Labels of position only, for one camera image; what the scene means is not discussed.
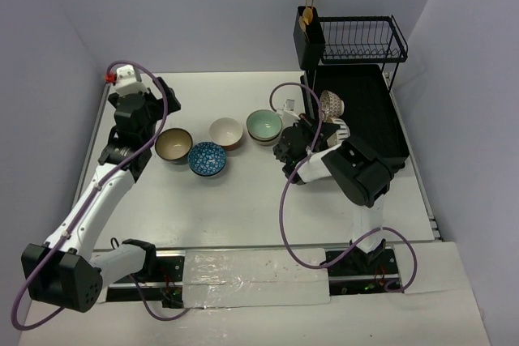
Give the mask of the white striped bowl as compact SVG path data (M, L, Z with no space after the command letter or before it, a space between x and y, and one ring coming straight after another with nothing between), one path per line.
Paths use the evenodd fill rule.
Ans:
M345 139L350 137L350 129L347 124L340 118L331 117L326 121L327 124L338 126L333 134L327 139L327 145L329 147L335 147L341 144Z

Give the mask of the brown lattice pattern bowl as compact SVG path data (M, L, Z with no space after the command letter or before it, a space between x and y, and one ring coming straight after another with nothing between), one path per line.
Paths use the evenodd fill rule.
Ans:
M344 101L334 92L329 90L322 91L320 104L324 113L324 120L339 118L345 112Z

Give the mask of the blue geometric pattern bowl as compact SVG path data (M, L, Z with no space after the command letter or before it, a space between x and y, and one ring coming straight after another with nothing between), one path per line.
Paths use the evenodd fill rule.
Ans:
M223 170L227 161L223 147L213 142L197 143L187 157L191 171L201 177L217 175Z

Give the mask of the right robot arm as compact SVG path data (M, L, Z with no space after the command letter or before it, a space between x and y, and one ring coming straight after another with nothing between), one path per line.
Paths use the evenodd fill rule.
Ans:
M289 256L307 269L326 269L350 256L354 269L369 274L380 265L386 240L384 231L384 196L394 172L390 164L356 135L318 152L314 147L326 144L336 125L318 122L313 125L300 119L281 132L273 148L277 160L284 164L287 182L281 192L278 221L281 240ZM312 265L300 259L291 248L285 232L285 200L292 184L303 185L322 178L332 178L346 198L356 207L350 246L328 263Z

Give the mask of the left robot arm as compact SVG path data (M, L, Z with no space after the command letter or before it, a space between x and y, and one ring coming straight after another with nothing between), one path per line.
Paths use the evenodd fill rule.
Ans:
M102 150L94 176L68 217L41 245L30 244L21 256L26 281L21 288L34 301L58 310L86 312L101 290L125 276L151 279L158 270L157 249L149 242L127 239L107 254L92 255L115 208L140 179L165 119L180 110L174 91L153 78L162 97L136 79L116 81L109 102L115 124Z

